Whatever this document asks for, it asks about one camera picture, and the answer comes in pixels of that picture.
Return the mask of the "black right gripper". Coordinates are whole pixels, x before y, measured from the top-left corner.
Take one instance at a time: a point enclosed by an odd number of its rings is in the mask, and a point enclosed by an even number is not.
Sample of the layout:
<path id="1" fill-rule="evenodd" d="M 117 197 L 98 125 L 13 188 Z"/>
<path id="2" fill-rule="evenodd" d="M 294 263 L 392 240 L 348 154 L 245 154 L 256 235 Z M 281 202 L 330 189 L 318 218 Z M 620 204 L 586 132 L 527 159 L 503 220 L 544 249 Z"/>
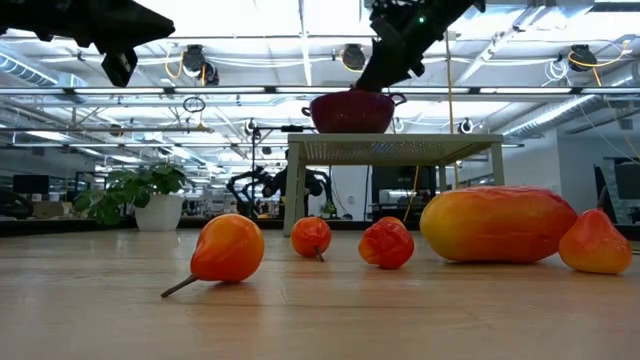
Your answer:
<path id="1" fill-rule="evenodd" d="M 375 19 L 371 28 L 379 39 L 373 43 L 373 54 L 355 84 L 363 91 L 381 91 L 409 77 L 425 72 L 424 52 L 435 42 L 435 34 L 420 20 L 410 20 L 397 30 L 385 19 Z"/>

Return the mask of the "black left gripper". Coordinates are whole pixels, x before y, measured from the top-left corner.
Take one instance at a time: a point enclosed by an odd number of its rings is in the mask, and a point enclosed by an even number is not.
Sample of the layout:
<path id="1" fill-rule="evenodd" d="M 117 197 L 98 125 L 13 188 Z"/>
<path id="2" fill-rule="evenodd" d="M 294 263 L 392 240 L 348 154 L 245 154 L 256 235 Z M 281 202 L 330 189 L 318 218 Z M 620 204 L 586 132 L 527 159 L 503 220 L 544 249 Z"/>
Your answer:
<path id="1" fill-rule="evenodd" d="M 60 35 L 104 54 L 102 68 L 112 85 L 126 87 L 133 74 L 133 48 L 175 32 L 172 20 L 135 0 L 52 0 Z"/>

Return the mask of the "purple colander with handles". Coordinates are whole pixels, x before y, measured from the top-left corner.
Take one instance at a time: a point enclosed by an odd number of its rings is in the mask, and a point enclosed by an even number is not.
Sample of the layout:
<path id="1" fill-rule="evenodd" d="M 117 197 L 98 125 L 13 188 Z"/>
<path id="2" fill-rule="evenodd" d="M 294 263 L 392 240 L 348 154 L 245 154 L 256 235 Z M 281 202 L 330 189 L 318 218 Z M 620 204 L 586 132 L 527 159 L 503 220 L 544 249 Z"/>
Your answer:
<path id="1" fill-rule="evenodd" d="M 401 93 L 349 90 L 320 96 L 301 113 L 311 118 L 319 133 L 382 134 L 396 107 L 406 102 Z"/>

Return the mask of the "small red wrinkled fruit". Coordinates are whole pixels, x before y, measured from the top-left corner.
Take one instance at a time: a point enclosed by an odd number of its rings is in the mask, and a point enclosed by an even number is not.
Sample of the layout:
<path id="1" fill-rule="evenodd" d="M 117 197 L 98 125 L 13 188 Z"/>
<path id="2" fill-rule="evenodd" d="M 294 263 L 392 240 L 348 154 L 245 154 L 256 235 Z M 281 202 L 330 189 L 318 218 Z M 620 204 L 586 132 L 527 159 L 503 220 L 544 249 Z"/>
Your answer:
<path id="1" fill-rule="evenodd" d="M 363 234 L 358 251 L 370 265 L 394 270 L 402 267 L 412 257 L 415 249 L 409 231 L 397 222 L 377 222 Z"/>

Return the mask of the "orange red mango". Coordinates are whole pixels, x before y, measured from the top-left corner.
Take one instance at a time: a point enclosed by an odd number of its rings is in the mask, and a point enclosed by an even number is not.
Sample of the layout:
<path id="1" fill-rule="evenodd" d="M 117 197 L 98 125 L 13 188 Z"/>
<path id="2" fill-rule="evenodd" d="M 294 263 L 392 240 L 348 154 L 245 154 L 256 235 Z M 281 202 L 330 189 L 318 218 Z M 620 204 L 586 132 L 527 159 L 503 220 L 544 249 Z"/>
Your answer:
<path id="1" fill-rule="evenodd" d="M 436 196 L 419 227 L 433 251 L 447 260 L 530 264 L 557 253 L 577 218 L 549 189 L 481 186 Z"/>

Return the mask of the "pale green perforated shelf riser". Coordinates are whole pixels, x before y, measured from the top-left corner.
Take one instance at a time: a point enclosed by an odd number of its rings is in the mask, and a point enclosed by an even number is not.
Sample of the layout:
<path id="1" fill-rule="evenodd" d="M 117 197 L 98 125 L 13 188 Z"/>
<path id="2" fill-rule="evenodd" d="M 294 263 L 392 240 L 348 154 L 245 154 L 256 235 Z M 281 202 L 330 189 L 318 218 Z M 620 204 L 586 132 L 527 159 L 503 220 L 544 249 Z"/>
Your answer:
<path id="1" fill-rule="evenodd" d="M 494 183 L 503 186 L 502 144 L 501 135 L 491 134 L 290 134 L 283 235 L 304 216 L 308 165 L 436 166 L 445 192 L 448 165 L 490 150 Z"/>

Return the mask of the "black cabinet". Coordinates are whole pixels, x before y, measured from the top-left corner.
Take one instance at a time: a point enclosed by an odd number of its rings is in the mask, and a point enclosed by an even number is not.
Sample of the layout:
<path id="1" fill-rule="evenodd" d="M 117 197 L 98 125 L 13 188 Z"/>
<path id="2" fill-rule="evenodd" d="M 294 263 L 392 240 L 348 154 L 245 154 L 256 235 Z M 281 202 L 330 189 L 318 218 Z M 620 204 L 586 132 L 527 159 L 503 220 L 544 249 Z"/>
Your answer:
<path id="1" fill-rule="evenodd" d="M 394 217 L 417 222 L 436 195 L 436 168 L 429 166 L 373 166 L 371 216 L 374 221 Z"/>

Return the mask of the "green plant in white pot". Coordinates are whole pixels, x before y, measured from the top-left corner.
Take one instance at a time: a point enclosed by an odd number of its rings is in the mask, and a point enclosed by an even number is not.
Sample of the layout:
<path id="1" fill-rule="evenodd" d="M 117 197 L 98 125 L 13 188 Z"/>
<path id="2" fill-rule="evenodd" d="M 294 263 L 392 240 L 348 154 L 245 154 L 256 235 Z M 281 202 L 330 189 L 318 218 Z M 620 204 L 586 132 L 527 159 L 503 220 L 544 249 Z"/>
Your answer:
<path id="1" fill-rule="evenodd" d="M 74 209 L 97 223 L 118 225 L 131 207 L 141 231 L 174 231 L 180 221 L 184 199 L 178 194 L 192 182 L 175 164 L 156 163 L 138 170 L 114 170 L 105 189 L 82 191 Z"/>

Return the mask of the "black monitor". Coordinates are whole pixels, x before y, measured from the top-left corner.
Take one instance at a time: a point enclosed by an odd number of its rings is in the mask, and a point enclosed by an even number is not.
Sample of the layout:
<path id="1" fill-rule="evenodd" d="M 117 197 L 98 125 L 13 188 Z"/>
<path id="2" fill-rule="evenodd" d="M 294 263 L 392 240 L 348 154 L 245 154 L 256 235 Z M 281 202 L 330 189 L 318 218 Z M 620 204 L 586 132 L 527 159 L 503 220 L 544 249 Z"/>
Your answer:
<path id="1" fill-rule="evenodd" d="M 12 178 L 12 190 L 18 194 L 48 194 L 50 177 L 48 175 L 16 174 Z"/>

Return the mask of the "dark background equipment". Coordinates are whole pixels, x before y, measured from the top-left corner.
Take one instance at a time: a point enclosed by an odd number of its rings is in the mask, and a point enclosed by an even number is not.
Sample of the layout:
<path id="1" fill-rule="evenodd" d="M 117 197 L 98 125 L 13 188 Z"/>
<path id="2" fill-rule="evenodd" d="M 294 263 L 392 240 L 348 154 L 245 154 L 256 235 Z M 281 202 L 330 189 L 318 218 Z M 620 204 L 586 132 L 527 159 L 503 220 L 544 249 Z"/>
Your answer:
<path id="1" fill-rule="evenodd" d="M 594 166 L 598 206 L 617 225 L 640 225 L 640 165 L 607 157 Z"/>

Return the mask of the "black metal rig frame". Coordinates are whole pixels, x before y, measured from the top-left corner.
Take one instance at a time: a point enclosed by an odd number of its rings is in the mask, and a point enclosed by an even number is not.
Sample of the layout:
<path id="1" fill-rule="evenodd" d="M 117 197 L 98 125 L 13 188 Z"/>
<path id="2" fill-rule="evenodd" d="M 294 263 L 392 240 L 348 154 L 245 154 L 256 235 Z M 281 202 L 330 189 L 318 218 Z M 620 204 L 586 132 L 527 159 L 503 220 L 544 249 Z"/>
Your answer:
<path id="1" fill-rule="evenodd" d="M 183 218 L 179 221 L 177 229 L 200 229 L 208 221 L 202 218 Z M 283 220 L 260 219 L 255 222 L 263 230 L 282 230 L 284 226 Z M 344 231 L 365 230 L 373 224 L 347 220 L 327 220 L 327 223 L 332 230 Z M 103 225 L 95 220 L 7 220 L 0 221 L 0 238 L 135 228 L 137 225 L 133 217 L 124 218 L 116 225 Z M 640 242 L 640 225 L 616 225 L 616 228 L 628 240 Z"/>

